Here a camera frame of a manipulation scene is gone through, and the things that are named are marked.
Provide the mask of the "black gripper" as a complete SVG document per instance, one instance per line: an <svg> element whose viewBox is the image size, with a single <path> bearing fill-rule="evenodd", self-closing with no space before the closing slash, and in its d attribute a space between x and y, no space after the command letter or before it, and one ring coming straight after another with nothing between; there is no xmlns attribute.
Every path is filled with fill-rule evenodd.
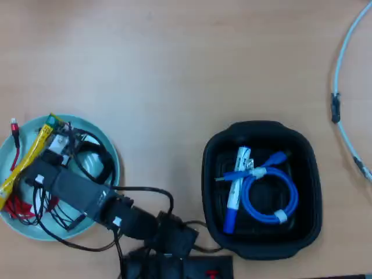
<svg viewBox="0 0 372 279"><path fill-rule="evenodd" d="M60 173L62 162L62 155L45 151L26 168L23 173L24 182L31 187L52 190Z"/></svg>

